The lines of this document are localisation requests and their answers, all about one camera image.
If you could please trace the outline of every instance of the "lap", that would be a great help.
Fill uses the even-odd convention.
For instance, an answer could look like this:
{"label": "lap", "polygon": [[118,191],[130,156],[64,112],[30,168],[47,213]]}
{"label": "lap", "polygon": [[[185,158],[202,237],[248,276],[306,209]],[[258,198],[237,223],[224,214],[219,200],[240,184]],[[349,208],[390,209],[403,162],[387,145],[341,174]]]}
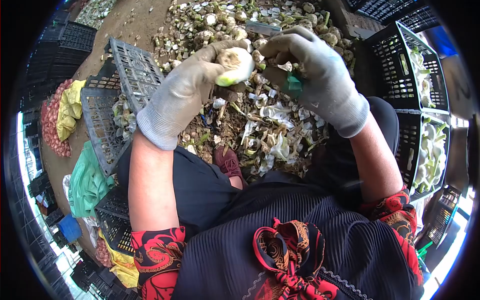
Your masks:
{"label": "lap", "polygon": [[[395,155],[399,143],[398,117],[394,108],[378,97],[368,97],[370,112],[382,131],[390,150]],[[308,184],[319,185],[331,194],[345,199],[341,205],[354,210],[361,203],[360,179],[357,161],[353,154],[350,140],[338,135],[332,125],[328,124],[329,139],[322,153],[314,152],[312,165],[305,176]]]}
{"label": "lap", "polygon": [[[131,146],[118,164],[118,180],[128,188]],[[173,155],[173,189],[180,224],[197,233],[208,229],[238,193],[220,169],[177,147]]]}

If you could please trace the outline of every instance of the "gray work glove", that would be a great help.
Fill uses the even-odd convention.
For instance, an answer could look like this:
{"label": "gray work glove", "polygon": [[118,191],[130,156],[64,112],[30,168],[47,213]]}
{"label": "gray work glove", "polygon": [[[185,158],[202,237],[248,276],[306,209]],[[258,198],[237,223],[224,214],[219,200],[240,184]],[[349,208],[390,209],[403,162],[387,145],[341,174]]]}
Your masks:
{"label": "gray work glove", "polygon": [[208,45],[182,62],[166,77],[147,106],[137,115],[144,136],[163,150],[177,147],[178,135],[208,102],[210,89],[225,69],[216,63],[220,49],[241,47],[244,41],[222,41]]}
{"label": "gray work glove", "polygon": [[[358,93],[340,55],[319,37],[304,27],[293,27],[271,38],[260,53],[276,56],[279,65],[303,62],[307,79],[296,97],[298,103],[332,124],[340,136],[353,137],[365,126],[370,111],[367,99]],[[280,87],[288,86],[285,70],[269,67],[263,75]]]}

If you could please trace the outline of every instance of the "shoe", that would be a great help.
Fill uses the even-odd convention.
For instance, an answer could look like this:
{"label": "shoe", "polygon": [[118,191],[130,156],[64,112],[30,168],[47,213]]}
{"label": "shoe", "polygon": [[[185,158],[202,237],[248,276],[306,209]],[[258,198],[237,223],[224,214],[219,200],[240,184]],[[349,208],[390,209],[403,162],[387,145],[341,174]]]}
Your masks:
{"label": "shoe", "polygon": [[247,186],[247,182],[243,179],[240,170],[239,159],[235,152],[232,149],[228,149],[225,156],[223,156],[223,151],[225,147],[220,146],[215,150],[215,161],[214,164],[220,168],[220,171],[230,177],[239,176],[241,178],[243,187]]}

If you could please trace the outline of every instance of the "blue container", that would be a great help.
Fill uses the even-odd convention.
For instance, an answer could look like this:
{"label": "blue container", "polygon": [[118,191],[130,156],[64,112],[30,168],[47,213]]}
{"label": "blue container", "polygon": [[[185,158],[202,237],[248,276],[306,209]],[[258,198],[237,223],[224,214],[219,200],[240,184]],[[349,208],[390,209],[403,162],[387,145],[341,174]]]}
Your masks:
{"label": "blue container", "polygon": [[82,236],[82,229],[72,214],[66,215],[57,225],[69,243]]}

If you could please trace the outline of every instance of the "plastic bag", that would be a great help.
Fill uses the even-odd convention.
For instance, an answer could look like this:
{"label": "plastic bag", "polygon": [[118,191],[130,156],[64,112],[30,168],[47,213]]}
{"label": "plastic bag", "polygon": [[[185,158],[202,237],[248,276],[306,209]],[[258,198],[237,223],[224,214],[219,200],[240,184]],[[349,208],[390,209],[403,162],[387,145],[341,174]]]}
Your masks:
{"label": "plastic bag", "polygon": [[77,127],[77,121],[82,116],[82,103],[80,91],[85,81],[75,80],[61,95],[60,107],[57,118],[57,134],[61,141],[67,139]]}
{"label": "plastic bag", "polygon": [[[99,237],[105,239],[103,232],[98,230]],[[135,267],[133,257],[113,250],[105,241],[107,250],[110,253],[112,262],[115,264],[110,272],[113,272],[115,276],[122,282],[126,288],[136,288],[138,285],[138,269]]]}
{"label": "plastic bag", "polygon": [[115,185],[112,176],[105,178],[98,164],[92,142],[84,148],[70,177],[68,201],[74,217],[95,216],[94,207]]}

